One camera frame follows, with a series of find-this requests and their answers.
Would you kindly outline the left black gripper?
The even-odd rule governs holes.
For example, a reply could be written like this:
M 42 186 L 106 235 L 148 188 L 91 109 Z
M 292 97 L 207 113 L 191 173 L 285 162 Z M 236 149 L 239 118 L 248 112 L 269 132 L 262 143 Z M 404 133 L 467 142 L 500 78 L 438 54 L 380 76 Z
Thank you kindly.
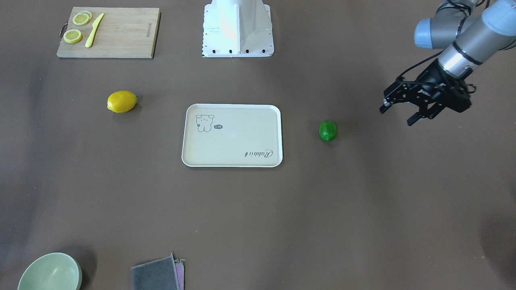
M 421 119 L 435 118 L 446 108 L 461 113 L 472 105 L 471 92 L 467 88 L 468 84 L 463 79 L 447 74 L 434 60 L 414 81 L 399 75 L 384 90 L 379 112 L 385 114 L 394 104 L 411 103 L 418 107 L 418 111 L 407 119 L 408 126 Z

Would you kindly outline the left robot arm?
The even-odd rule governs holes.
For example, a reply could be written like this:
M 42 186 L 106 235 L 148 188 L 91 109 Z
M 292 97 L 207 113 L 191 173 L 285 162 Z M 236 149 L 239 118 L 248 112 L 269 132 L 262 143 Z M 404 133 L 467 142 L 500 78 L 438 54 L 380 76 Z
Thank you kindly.
M 381 114 L 399 103 L 411 103 L 418 110 L 407 119 L 409 126 L 420 119 L 433 119 L 444 109 L 461 113 L 472 103 L 476 87 L 466 78 L 498 51 L 515 47 L 516 4 L 496 0 L 484 11 L 472 15 L 481 0 L 445 0 L 433 18 L 422 19 L 414 31 L 419 48 L 439 49 L 431 63 L 414 81 L 400 74 L 383 92 Z

